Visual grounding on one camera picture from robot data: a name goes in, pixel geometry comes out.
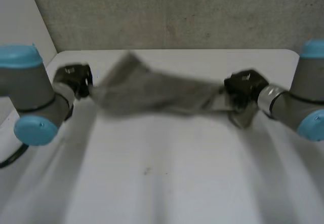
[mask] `black cable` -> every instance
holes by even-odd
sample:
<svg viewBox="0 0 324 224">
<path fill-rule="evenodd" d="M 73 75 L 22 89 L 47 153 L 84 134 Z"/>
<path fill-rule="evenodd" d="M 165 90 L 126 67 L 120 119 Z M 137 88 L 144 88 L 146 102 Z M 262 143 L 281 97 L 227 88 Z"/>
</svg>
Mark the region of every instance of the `black cable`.
<svg viewBox="0 0 324 224">
<path fill-rule="evenodd" d="M 28 149 L 28 145 L 22 144 L 15 153 L 13 153 L 8 159 L 3 162 L 0 162 L 0 169 L 4 167 L 8 167 L 10 164 L 14 163 L 18 158 L 20 158 Z"/>
</svg>

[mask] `gray cloth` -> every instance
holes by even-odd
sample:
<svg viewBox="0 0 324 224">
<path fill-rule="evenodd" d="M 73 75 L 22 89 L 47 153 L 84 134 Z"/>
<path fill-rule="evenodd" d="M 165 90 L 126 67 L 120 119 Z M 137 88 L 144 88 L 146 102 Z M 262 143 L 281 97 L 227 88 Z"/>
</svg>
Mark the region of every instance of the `gray cloth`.
<svg viewBox="0 0 324 224">
<path fill-rule="evenodd" d="M 238 110 L 222 82 L 204 82 L 152 71 L 132 53 L 124 56 L 103 81 L 90 88 L 91 98 L 108 113 L 127 115 L 141 111 L 165 111 L 196 115 L 226 111 L 240 128 L 250 125 L 256 105 Z"/>
</svg>

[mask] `white tabletop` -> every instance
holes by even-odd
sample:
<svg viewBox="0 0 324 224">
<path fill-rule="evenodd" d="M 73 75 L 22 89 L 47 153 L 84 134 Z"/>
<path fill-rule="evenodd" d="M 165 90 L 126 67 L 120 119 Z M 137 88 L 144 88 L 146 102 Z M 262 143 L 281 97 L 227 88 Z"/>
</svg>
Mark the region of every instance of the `white tabletop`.
<svg viewBox="0 0 324 224">
<path fill-rule="evenodd" d="M 97 83 L 123 51 L 58 54 L 47 70 L 87 62 Z M 153 68 L 223 80 L 255 68 L 289 87 L 289 50 L 139 50 Z M 12 112 L 0 140 L 15 142 Z M 0 171 L 0 223 L 324 223 L 323 146 L 259 113 L 249 130 L 225 115 L 112 119 L 91 99 L 47 146 Z"/>
</svg>

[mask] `gray wall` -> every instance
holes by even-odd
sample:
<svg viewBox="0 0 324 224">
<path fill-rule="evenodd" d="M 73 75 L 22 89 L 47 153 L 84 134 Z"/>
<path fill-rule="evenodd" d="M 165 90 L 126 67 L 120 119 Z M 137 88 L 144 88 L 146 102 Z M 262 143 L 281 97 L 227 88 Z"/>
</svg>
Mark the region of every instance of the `gray wall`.
<svg viewBox="0 0 324 224">
<path fill-rule="evenodd" d="M 324 0 L 36 0 L 58 50 L 287 48 L 324 37 Z"/>
</svg>

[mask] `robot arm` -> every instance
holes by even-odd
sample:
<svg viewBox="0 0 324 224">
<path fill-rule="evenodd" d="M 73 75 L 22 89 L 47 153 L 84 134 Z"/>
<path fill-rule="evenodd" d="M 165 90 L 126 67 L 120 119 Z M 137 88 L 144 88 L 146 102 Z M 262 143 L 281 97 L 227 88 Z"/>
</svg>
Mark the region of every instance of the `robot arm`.
<svg viewBox="0 0 324 224">
<path fill-rule="evenodd" d="M 269 84 L 254 70 L 224 81 L 233 103 L 257 103 L 270 118 L 311 141 L 324 140 L 324 41 L 309 41 L 303 48 L 290 90 Z"/>
<path fill-rule="evenodd" d="M 0 168 L 15 161 L 29 145 L 50 143 L 71 116 L 75 98 L 88 96 L 90 84 L 88 65 L 57 70 L 51 85 L 35 46 L 0 46 L 0 96 L 8 96 L 20 116 L 14 133 L 22 142 L 15 147 L 2 145 L 6 156 L 0 156 Z"/>
</svg>

